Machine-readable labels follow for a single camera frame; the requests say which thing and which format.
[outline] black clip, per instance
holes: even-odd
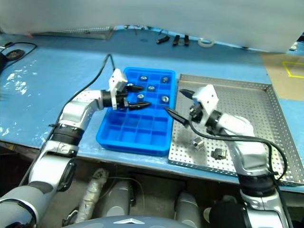
[[[174,40],[173,40],[173,42],[172,42],[172,45],[173,45],[173,46],[178,45],[179,40],[180,40],[180,36],[179,36],[179,35],[176,35],[176,36],[174,37]]]
[[[169,39],[170,39],[169,36],[165,36],[165,37],[163,37],[163,38],[161,38],[161,39],[158,39],[158,40],[156,41],[156,43],[157,43],[157,44],[161,44],[161,43],[167,42]]]
[[[185,46],[189,46],[189,36],[188,35],[185,35],[185,38],[184,38],[184,44]]]

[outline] blue tray compartment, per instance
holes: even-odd
[[[175,72],[127,67],[124,73],[128,83],[144,88],[139,93],[129,93],[127,100],[137,102],[137,95],[143,94],[144,101],[149,101],[152,105],[137,111],[108,108],[96,135],[97,142],[104,148],[115,151],[167,155],[171,144],[173,119],[163,107],[174,108]],[[141,76],[146,76],[148,80],[140,80]],[[168,83],[161,82],[163,77],[169,79]],[[149,86],[154,86],[155,91],[147,91]],[[169,97],[169,103],[162,102],[164,95]]]

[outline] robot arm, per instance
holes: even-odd
[[[189,120],[175,110],[166,108],[166,111],[185,127],[190,124],[193,129],[191,121],[194,121],[204,125],[212,135],[255,136],[253,126],[247,119],[216,111],[219,99],[213,85],[201,87],[196,92],[180,92],[194,101]],[[238,174],[240,193],[246,206],[250,227],[288,228],[273,174],[269,170],[266,148],[260,142],[229,140],[227,145]]]
[[[105,107],[136,110],[150,105],[149,102],[128,103],[128,92],[142,88],[124,86],[126,82],[121,71],[115,69],[109,80],[110,91],[85,90],[64,107],[50,140],[30,171],[28,184],[0,198],[0,227],[34,227],[44,217],[55,193],[70,187],[78,145],[95,111]]]

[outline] perforated metal tray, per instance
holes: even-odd
[[[289,186],[304,185],[304,167],[272,85],[181,75],[179,90],[195,91],[206,84],[213,84],[215,87],[219,98],[219,111],[247,118],[252,123],[257,137],[271,140],[284,150],[288,160],[288,171],[282,178],[283,183]],[[180,114],[188,117],[192,104],[193,102],[181,93],[177,94],[176,110]],[[202,126],[196,125],[196,128],[206,132]],[[192,140],[196,137],[198,136],[191,129],[186,129],[174,121],[169,162],[236,176],[229,152],[224,160],[215,160],[211,157],[211,151],[216,148],[229,151],[223,141],[202,138],[205,149],[198,152],[192,145]],[[273,167],[279,173],[283,170],[283,161],[276,149],[273,151]]]
[[[110,39],[114,31],[113,27],[94,27],[94,28],[80,28],[59,30],[53,32],[41,32],[35,35],[41,36],[58,36],[58,37],[78,37],[78,38],[93,38],[93,39]]]

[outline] blue tabletop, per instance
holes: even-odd
[[[171,41],[157,45],[163,35],[152,31],[116,31],[108,41],[1,35],[1,44],[28,41],[38,45],[30,55],[5,69],[0,76],[0,140],[39,148],[47,137],[65,101],[87,84],[98,72],[107,53],[112,53],[117,68],[147,67],[170,69],[199,76],[271,83],[258,52],[215,45],[202,48],[196,41],[189,47],[172,47]],[[29,45],[18,45],[30,50]],[[112,73],[110,64],[91,89],[107,89]],[[304,158],[304,102],[280,99],[301,158]],[[79,145],[79,156],[106,162],[158,169],[166,172],[238,183],[237,178],[168,164],[167,157],[114,152],[103,149],[95,135],[105,110],[93,115]],[[304,191],[303,187],[288,188]]]

